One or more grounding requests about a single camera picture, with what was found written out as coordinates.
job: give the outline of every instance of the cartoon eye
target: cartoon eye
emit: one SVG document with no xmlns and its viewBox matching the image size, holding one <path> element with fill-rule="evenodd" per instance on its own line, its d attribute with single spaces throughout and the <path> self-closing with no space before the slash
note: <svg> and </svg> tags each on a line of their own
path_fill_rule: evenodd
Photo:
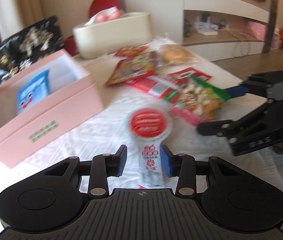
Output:
<svg viewBox="0 0 283 240">
<path fill-rule="evenodd" d="M 27 95 L 27 99 L 30 99 L 32 97 L 33 93 L 30 92 L 28 95 Z"/>
</svg>

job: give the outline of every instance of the red oval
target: red oval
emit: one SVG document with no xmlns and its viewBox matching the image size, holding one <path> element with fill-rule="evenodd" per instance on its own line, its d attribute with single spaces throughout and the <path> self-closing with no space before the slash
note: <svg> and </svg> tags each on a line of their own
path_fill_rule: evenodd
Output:
<svg viewBox="0 0 283 240">
<path fill-rule="evenodd" d="M 135 135 L 152 138 L 165 131 L 167 120 L 161 112 L 155 109 L 141 109 L 132 115 L 130 127 Z"/>
</svg>

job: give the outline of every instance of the white tablecloth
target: white tablecloth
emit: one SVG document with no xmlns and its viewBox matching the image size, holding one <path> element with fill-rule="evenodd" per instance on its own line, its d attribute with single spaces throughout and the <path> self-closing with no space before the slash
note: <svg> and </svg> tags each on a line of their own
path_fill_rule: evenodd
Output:
<svg viewBox="0 0 283 240">
<path fill-rule="evenodd" d="M 240 79 L 221 69 L 217 65 L 198 57 L 196 68 L 213 76 L 211 84 L 220 88 L 235 86 Z M 0 192 L 8 186 L 27 178 L 69 156 L 79 156 L 80 160 L 91 160 L 93 156 L 103 153 L 115 153 L 121 144 L 128 146 L 128 158 L 123 176 L 109 178 L 109 191 L 114 188 L 136 188 L 139 183 L 138 149 L 131 140 L 126 128 L 127 116 L 141 107 L 157 107 L 169 110 L 169 105 L 139 90 L 121 84 L 105 87 L 118 59 L 111 55 L 85 61 L 77 60 L 91 73 L 98 85 L 105 110 L 90 118 L 70 132 L 48 144 L 13 169 L 0 163 Z M 172 73 L 184 67 L 165 67 L 160 71 Z M 265 102 L 264 98 L 246 95 L 226 102 L 217 113 L 217 119 L 237 120 Z M 283 191 L 283 155 L 277 155 L 270 149 L 264 149 L 248 155 L 234 157 L 225 138 L 203 137 L 195 128 L 179 118 L 174 119 L 174 128 L 166 140 L 174 153 L 193 155 L 196 160 L 207 160 L 209 156 L 219 156 L 254 174 Z M 84 177 L 80 190 L 87 192 L 88 177 Z M 198 192 L 207 186 L 203 176 L 198 176 Z M 165 187 L 176 188 L 177 178 L 166 178 Z"/>
</svg>

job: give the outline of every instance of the pink ball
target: pink ball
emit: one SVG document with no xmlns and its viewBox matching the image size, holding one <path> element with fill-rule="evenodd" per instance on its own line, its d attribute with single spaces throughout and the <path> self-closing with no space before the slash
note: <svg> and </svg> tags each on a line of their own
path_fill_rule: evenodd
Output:
<svg viewBox="0 0 283 240">
<path fill-rule="evenodd" d="M 96 21 L 97 22 L 100 22 L 100 23 L 103 23 L 103 22 L 106 22 L 107 21 L 107 15 L 106 14 L 99 14 L 97 17 L 96 17 Z"/>
<path fill-rule="evenodd" d="M 121 17 L 121 15 L 122 14 L 120 11 L 115 11 L 111 15 L 108 16 L 108 20 L 111 21 L 111 20 L 118 19 L 119 17 Z"/>
</svg>

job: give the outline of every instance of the blue snack package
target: blue snack package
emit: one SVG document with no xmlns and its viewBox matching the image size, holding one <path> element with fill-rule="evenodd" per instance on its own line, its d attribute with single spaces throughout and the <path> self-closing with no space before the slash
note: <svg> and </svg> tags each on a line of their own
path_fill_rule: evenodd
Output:
<svg viewBox="0 0 283 240">
<path fill-rule="evenodd" d="M 49 70 L 38 74 L 32 78 L 17 93 L 17 114 L 22 113 L 27 108 L 33 106 L 39 101 L 50 95 L 50 86 L 48 81 Z"/>
</svg>

